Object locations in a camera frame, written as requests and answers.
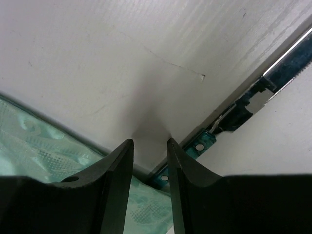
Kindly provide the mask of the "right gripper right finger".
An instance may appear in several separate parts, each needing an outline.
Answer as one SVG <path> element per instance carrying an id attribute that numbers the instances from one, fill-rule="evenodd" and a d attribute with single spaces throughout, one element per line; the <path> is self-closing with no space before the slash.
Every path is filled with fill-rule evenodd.
<path id="1" fill-rule="evenodd" d="M 312 176 L 220 176 L 173 139 L 167 160 L 176 234 L 309 234 Z"/>

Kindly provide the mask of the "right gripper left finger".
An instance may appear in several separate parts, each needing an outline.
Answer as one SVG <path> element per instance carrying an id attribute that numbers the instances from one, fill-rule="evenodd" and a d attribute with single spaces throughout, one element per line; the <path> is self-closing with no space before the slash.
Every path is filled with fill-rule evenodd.
<path id="1" fill-rule="evenodd" d="M 3 234 L 121 234 L 134 162 L 134 142 L 61 182 L 0 178 Z"/>

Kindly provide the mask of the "green patterned cloth napkin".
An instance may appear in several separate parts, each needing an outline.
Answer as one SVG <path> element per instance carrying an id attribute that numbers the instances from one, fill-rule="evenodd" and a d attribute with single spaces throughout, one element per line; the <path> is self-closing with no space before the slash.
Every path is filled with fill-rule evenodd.
<path id="1" fill-rule="evenodd" d="M 51 124 L 0 100 L 0 174 L 60 182 L 86 169 L 97 153 Z M 173 226 L 171 199 L 132 177 L 125 217 L 126 234 L 165 234 Z"/>

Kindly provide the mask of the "green handled knife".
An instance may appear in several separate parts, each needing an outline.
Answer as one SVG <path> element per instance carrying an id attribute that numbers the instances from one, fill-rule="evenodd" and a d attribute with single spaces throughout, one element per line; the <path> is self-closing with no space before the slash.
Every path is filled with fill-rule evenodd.
<path id="1" fill-rule="evenodd" d="M 222 132 L 234 132 L 290 84 L 312 62 L 312 30 L 308 29 L 250 87 L 182 149 L 193 159 L 206 152 Z"/>

